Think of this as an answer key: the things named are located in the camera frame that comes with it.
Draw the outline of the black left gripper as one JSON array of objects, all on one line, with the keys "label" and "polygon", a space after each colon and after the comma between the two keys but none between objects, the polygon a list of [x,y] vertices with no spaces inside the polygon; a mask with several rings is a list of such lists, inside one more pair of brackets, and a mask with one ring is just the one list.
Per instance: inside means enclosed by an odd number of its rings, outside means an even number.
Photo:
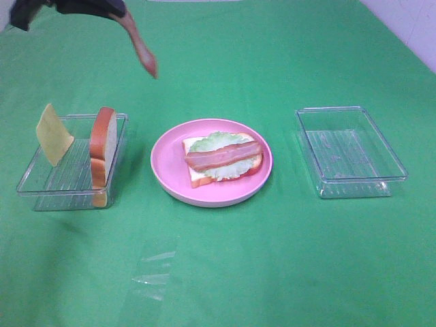
[{"label": "black left gripper", "polygon": [[126,14],[123,0],[108,1],[47,1],[47,0],[16,0],[10,9],[10,24],[23,31],[29,30],[31,21],[43,6],[54,5],[62,14],[88,14],[100,17],[118,18]]}]

